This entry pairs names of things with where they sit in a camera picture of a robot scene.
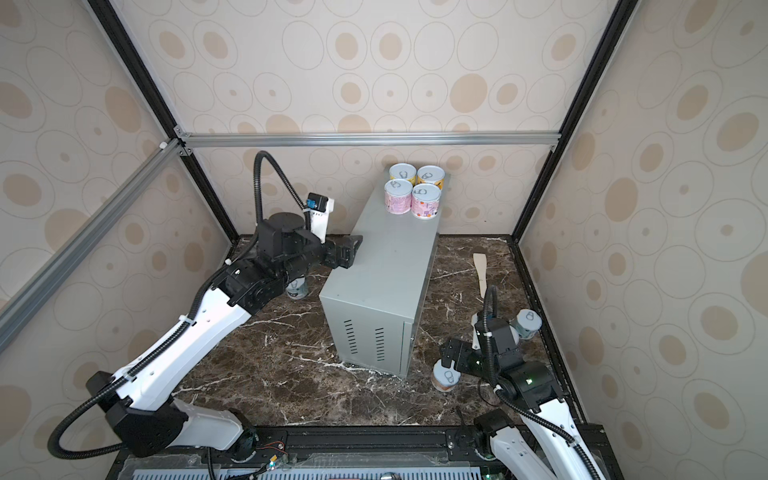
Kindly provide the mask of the red label can front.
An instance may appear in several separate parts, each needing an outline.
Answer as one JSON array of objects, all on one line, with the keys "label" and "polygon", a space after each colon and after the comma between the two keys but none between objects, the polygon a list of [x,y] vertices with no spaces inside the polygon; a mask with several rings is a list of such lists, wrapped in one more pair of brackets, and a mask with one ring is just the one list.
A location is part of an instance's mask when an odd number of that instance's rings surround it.
[{"label": "red label can front", "polygon": [[459,384],[461,373],[454,368],[454,365],[455,363],[451,362],[449,367],[445,367],[441,360],[435,362],[431,376],[435,389],[440,392],[449,392]]}]

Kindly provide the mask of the pink label can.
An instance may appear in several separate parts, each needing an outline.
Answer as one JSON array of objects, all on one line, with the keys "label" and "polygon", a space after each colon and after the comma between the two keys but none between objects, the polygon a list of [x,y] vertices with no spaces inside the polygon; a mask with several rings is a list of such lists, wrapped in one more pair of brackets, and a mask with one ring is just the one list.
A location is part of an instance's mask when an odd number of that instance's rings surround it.
[{"label": "pink label can", "polygon": [[411,193],[411,213],[418,219],[428,220],[437,216],[442,190],[429,183],[417,184]]},{"label": "pink label can", "polygon": [[390,179],[384,185],[387,212],[403,215],[411,210],[413,185],[406,179]]}]

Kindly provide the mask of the yellow label can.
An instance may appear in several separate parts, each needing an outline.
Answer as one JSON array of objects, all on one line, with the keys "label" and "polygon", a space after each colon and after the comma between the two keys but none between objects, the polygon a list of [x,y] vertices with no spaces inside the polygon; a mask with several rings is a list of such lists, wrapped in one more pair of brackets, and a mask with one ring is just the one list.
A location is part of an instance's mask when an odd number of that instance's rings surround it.
[{"label": "yellow label can", "polygon": [[417,183],[417,169],[408,163],[397,163],[388,170],[391,180],[406,180],[412,185]]}]

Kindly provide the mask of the orange label can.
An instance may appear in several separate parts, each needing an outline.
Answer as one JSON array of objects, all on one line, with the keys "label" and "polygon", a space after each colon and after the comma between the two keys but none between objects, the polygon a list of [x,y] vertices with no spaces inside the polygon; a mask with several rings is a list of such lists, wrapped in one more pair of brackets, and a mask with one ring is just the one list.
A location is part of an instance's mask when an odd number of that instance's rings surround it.
[{"label": "orange label can", "polygon": [[419,184],[434,185],[442,190],[445,175],[446,173],[441,167],[436,165],[425,165],[417,170],[417,181]]}]

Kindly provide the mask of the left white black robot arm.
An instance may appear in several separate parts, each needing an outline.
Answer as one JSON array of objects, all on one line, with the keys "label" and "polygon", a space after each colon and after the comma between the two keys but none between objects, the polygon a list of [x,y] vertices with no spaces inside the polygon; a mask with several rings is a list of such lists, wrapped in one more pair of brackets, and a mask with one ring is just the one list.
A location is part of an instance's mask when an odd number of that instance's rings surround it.
[{"label": "left white black robot arm", "polygon": [[[209,448],[237,462],[256,449],[255,426],[234,410],[191,405],[173,395],[184,377],[222,339],[259,313],[316,266],[350,268],[363,242],[360,235],[328,240],[317,233],[327,220],[329,198],[312,194],[299,200],[301,213],[266,217],[262,202],[262,164],[268,162],[292,197],[297,191],[267,151],[253,160],[256,228],[239,256],[227,261],[196,292],[187,314],[145,352],[116,372],[96,372],[87,382],[91,396],[64,417],[47,441],[48,453],[81,460],[122,449],[139,458],[169,447]],[[89,450],[70,450],[61,440],[91,408],[99,407],[119,443]]]}]

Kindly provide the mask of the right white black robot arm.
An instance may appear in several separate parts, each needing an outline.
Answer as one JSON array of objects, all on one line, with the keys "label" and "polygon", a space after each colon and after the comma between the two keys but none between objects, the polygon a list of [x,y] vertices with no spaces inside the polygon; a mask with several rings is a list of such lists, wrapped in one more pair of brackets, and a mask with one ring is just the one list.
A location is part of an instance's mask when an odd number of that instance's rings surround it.
[{"label": "right white black robot arm", "polygon": [[552,371],[523,359],[517,328],[499,315],[496,286],[486,288],[473,329],[471,342],[451,338],[440,346],[434,387],[449,391],[462,376],[487,383],[500,403],[522,419],[544,456],[500,408],[474,420],[470,432],[476,454],[501,462],[516,479],[604,479]]}]

